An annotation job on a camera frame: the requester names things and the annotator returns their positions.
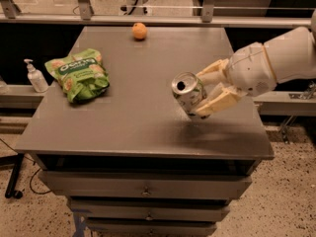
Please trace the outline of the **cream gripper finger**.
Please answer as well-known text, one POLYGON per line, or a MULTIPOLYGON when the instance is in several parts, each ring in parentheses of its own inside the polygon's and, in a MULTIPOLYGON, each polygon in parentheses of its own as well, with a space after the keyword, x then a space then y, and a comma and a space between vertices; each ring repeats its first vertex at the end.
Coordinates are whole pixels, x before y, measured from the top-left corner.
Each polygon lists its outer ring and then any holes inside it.
POLYGON ((215 113, 235 106, 246 93, 235 86, 225 87, 218 84, 207 96, 192 110, 199 117, 209 117, 215 113))
POLYGON ((203 85, 228 83, 228 78, 226 75, 227 64, 228 59, 219 59, 197 73, 196 77, 201 81, 203 85))

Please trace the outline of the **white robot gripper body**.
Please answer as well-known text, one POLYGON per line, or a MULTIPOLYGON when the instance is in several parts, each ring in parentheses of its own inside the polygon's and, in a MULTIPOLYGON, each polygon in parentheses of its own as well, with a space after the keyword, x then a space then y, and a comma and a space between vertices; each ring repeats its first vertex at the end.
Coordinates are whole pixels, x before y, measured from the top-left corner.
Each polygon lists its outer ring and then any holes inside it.
POLYGON ((277 85, 266 50, 259 42, 238 49, 230 57, 227 78, 252 97, 267 93, 277 85))

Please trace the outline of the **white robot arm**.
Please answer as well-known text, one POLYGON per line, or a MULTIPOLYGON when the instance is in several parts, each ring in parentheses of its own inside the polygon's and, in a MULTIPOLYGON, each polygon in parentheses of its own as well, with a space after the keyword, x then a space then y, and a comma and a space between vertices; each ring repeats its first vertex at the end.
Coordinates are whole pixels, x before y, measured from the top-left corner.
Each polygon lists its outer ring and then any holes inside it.
POLYGON ((264 43, 254 42, 197 74, 213 90, 193 108, 199 117, 226 110, 243 97, 257 97, 277 85, 316 77, 316 31, 298 27, 264 43))

